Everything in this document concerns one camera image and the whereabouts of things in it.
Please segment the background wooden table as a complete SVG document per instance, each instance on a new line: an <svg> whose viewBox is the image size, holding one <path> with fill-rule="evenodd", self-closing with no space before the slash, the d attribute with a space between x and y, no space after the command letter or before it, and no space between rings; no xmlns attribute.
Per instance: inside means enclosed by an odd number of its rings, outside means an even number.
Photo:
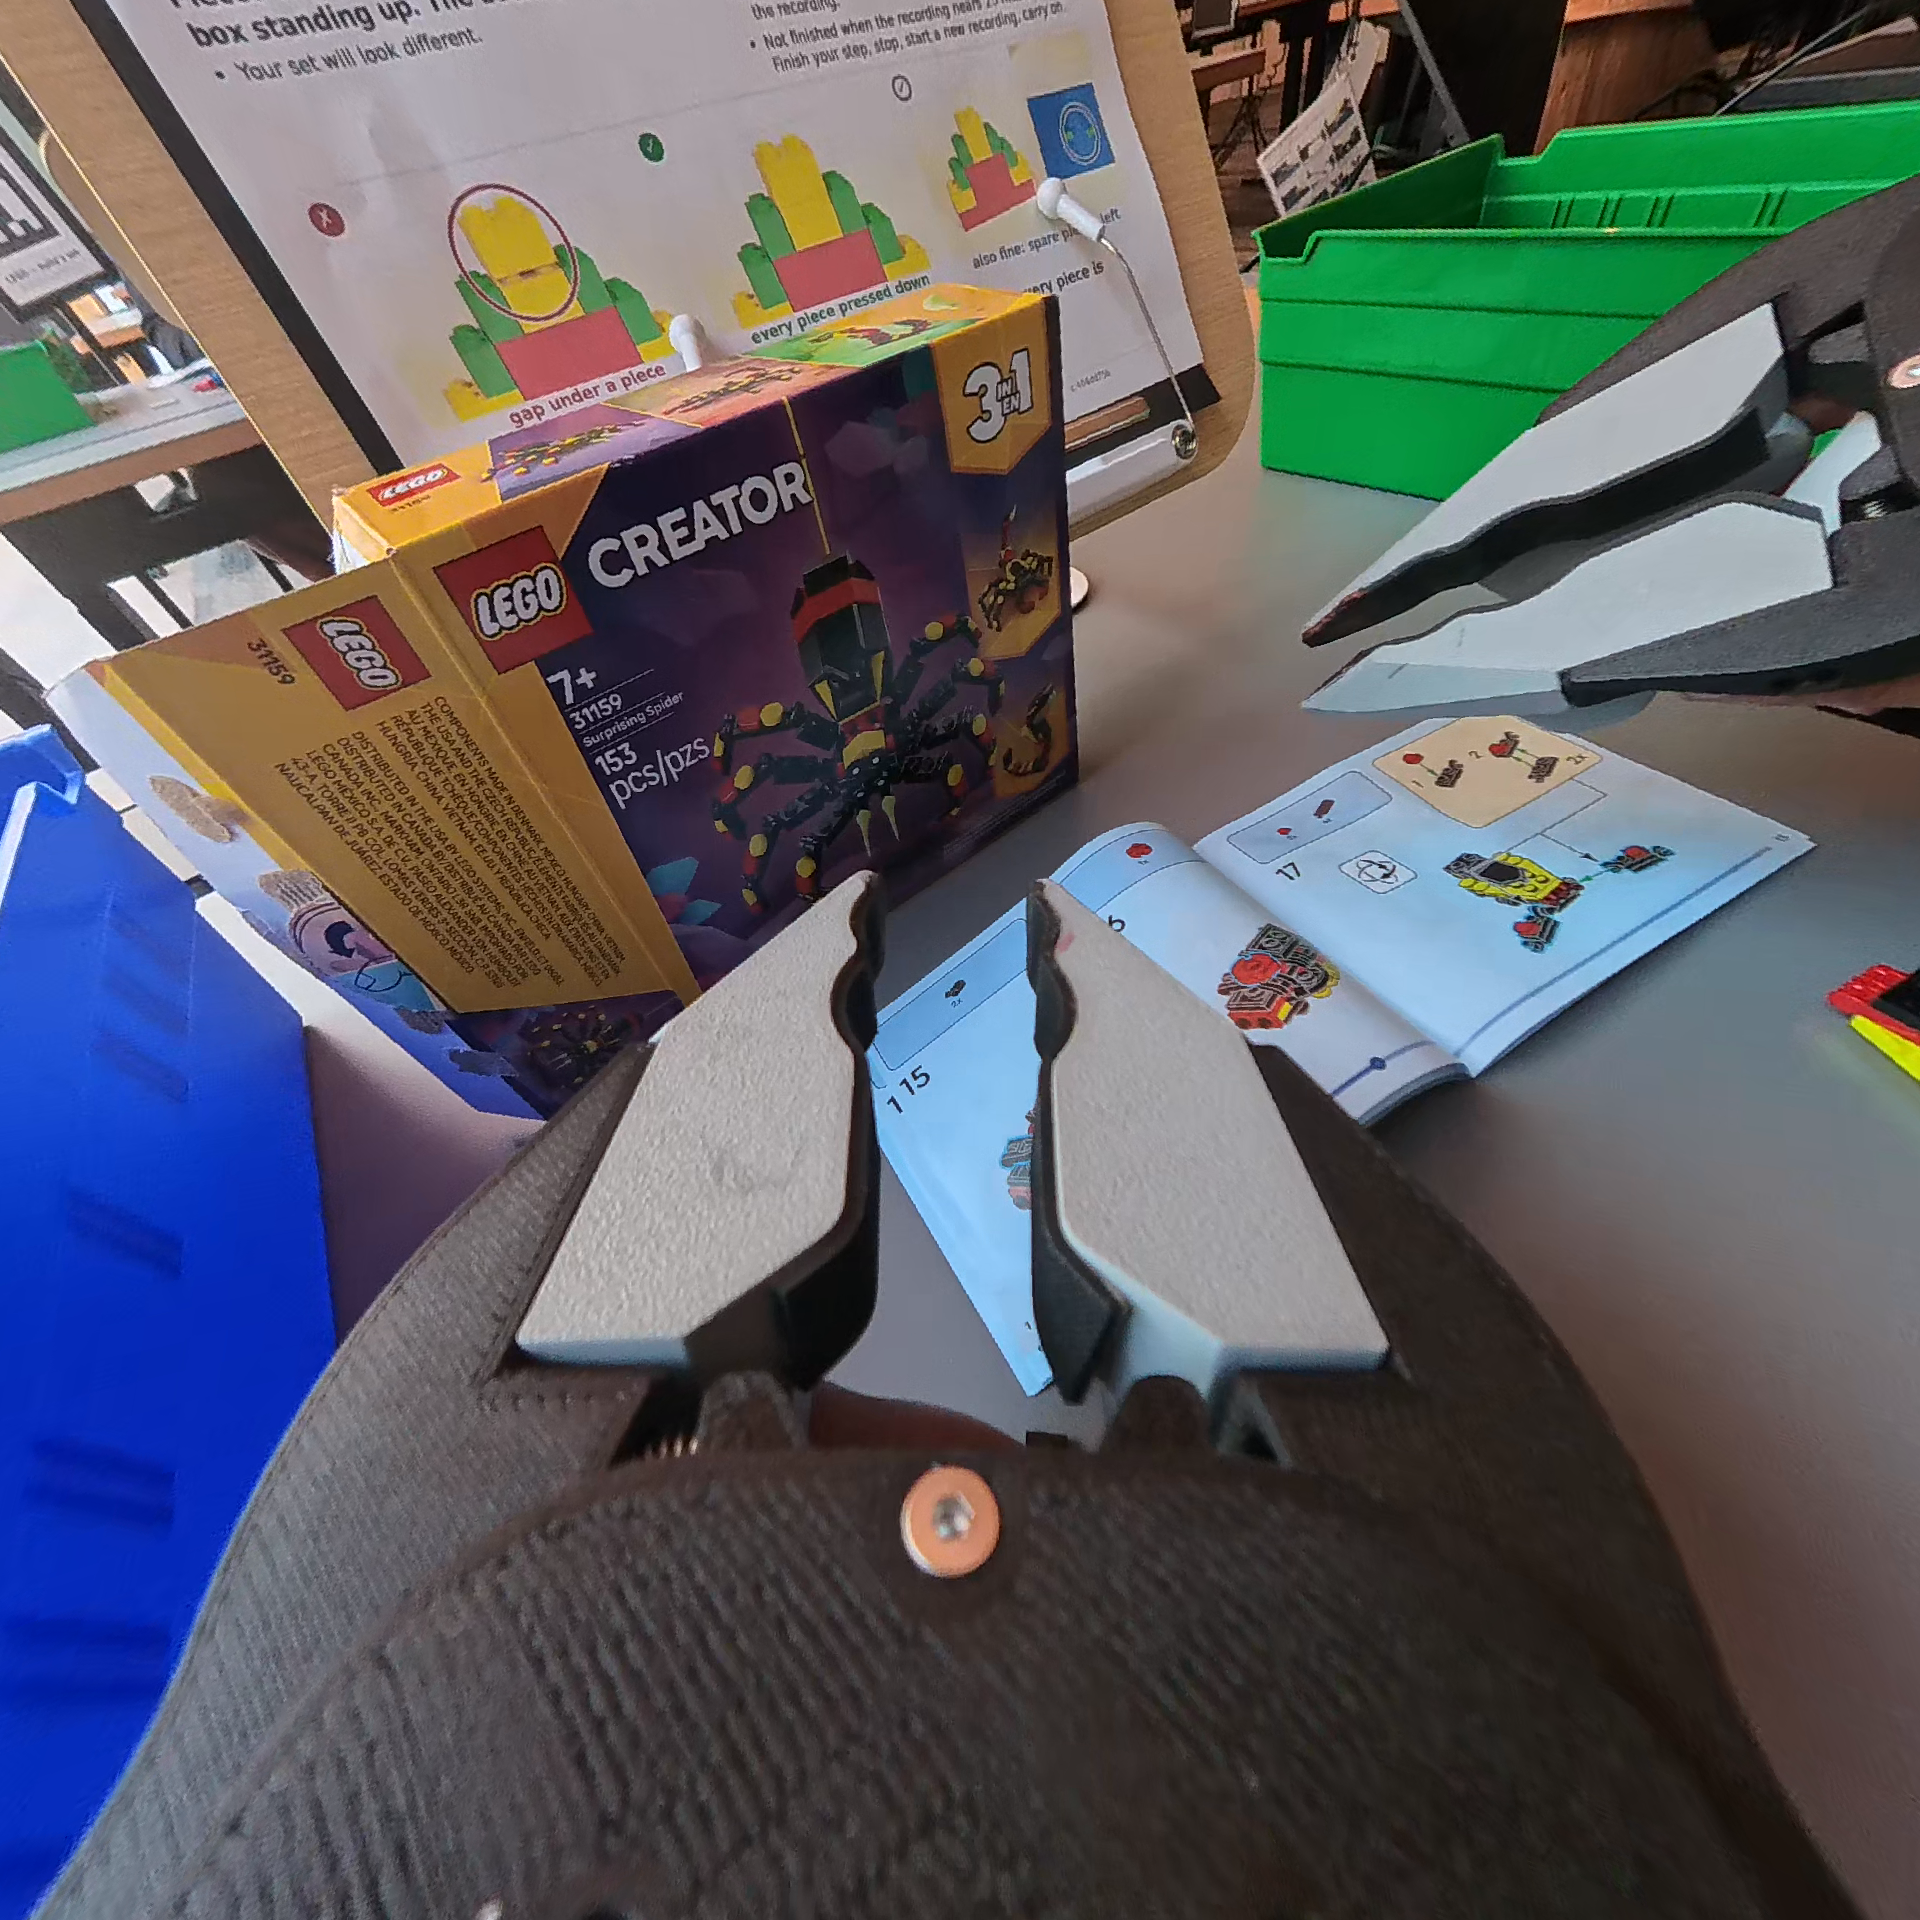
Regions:
<svg viewBox="0 0 1920 1920"><path fill-rule="evenodd" d="M116 583L253 544L287 586L332 575L329 532L227 392L116 388L93 425L4 453L4 539L116 651L147 642Z"/></svg>

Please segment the background paper sheets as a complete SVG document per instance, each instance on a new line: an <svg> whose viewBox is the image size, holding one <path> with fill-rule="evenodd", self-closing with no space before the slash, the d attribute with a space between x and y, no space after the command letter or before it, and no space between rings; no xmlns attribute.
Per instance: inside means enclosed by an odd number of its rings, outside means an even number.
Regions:
<svg viewBox="0 0 1920 1920"><path fill-rule="evenodd" d="M1256 167L1282 219L1379 180L1361 90L1347 66L1259 151Z"/></svg>

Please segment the green plastic bin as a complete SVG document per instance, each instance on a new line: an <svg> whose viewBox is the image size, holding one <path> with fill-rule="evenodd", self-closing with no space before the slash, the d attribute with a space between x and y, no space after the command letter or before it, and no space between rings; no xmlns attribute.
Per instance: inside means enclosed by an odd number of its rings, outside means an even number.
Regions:
<svg viewBox="0 0 1920 1920"><path fill-rule="evenodd" d="M1259 457L1442 498L1781 234L1915 177L1917 104L1499 136L1258 231Z"/></svg>

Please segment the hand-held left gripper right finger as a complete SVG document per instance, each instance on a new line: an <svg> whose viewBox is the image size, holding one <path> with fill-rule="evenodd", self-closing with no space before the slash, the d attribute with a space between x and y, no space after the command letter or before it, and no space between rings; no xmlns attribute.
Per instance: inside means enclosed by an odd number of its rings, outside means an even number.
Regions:
<svg viewBox="0 0 1920 1920"><path fill-rule="evenodd" d="M1032 1313L1066 1402L1186 1387L1224 1455L1311 1455L1304 1412L1391 1362L1391 1173L1057 880L1024 906L1040 1091Z"/></svg>

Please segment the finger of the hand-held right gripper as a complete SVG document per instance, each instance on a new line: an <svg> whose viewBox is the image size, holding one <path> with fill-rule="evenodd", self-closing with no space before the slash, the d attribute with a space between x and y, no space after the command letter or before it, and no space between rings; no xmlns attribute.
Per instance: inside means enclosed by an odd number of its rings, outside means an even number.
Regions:
<svg viewBox="0 0 1920 1920"><path fill-rule="evenodd" d="M1329 715L1563 715L1563 677L1727 617L1829 591L1817 507L1737 496L1611 544L1520 599L1354 659L1304 707Z"/></svg>
<svg viewBox="0 0 1920 1920"><path fill-rule="evenodd" d="M1304 642L1375 634L1448 594L1548 586L1610 538L1788 484L1811 448L1778 314L1751 307L1520 435L1329 602Z"/></svg>

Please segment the instruction sheet on clipboard stand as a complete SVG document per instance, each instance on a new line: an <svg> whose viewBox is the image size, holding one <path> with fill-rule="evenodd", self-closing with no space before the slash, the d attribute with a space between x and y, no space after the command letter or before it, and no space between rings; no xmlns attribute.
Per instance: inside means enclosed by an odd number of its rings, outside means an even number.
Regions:
<svg viewBox="0 0 1920 1920"><path fill-rule="evenodd" d="M1241 442L1258 402L1258 299L1236 274L1212 147L1171 5L1108 2L1121 83L1168 215L1201 359L1216 400L1201 409L1195 456L1177 474L1133 483L1106 507L1073 507L1093 532L1209 476ZM252 242L218 177L175 133L171 105L133 84L103 8L2 8L4 73L55 140L55 180L81 215L103 217L105 252L208 347L322 530L337 495L397 466L373 417L322 354L320 336Z"/></svg>

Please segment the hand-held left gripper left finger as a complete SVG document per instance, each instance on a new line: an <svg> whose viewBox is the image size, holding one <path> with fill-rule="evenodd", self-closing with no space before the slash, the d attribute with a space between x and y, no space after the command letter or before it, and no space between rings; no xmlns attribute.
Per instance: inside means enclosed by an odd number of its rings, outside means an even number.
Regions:
<svg viewBox="0 0 1920 1920"><path fill-rule="evenodd" d="M809 1389L879 1303L869 1048L884 892L859 872L676 1015L561 1226L517 1349Z"/></svg>

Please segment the black and white printed tag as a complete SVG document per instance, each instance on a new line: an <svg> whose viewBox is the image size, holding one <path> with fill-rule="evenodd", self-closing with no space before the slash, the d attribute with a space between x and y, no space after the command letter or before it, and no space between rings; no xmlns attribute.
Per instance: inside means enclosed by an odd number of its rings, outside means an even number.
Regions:
<svg viewBox="0 0 1920 1920"><path fill-rule="evenodd" d="M2 307L13 325L119 279L119 269L52 183L37 109L2 71Z"/></svg>

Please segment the blue plastic bin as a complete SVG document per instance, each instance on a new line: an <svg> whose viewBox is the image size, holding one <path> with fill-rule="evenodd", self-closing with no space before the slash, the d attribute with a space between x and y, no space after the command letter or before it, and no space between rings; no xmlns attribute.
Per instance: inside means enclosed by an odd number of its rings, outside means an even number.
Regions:
<svg viewBox="0 0 1920 1920"><path fill-rule="evenodd" d="M337 1351L305 1025L48 727L2 751L2 1914L147 1736Z"/></svg>

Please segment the purple and yellow lego box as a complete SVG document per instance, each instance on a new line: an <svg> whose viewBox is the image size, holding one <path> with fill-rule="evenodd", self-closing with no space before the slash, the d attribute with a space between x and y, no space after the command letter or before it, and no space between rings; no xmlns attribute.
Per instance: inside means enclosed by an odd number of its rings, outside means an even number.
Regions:
<svg viewBox="0 0 1920 1920"><path fill-rule="evenodd" d="M332 579L97 674L543 1095L1077 779L1053 296L937 283L335 530Z"/></svg>

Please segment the printed instruction sheet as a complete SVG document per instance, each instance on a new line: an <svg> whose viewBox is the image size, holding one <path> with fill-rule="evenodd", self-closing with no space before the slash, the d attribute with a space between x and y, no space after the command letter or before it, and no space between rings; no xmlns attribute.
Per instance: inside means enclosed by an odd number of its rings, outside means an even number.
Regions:
<svg viewBox="0 0 1920 1920"><path fill-rule="evenodd" d="M1216 395L1104 5L93 8L397 466L935 282L1061 301L1071 421Z"/></svg>

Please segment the lego instruction booklet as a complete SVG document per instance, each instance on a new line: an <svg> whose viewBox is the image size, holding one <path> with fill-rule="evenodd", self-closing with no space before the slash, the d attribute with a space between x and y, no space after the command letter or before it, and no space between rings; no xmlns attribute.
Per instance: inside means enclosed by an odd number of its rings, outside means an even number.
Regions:
<svg viewBox="0 0 1920 1920"><path fill-rule="evenodd" d="M1361 1123L1476 1077L1812 852L1741 805L1516 715L1431 719L1188 841L1127 823L1057 882ZM1040 1064L1024 907L883 1012L881 1148L1026 1396Z"/></svg>

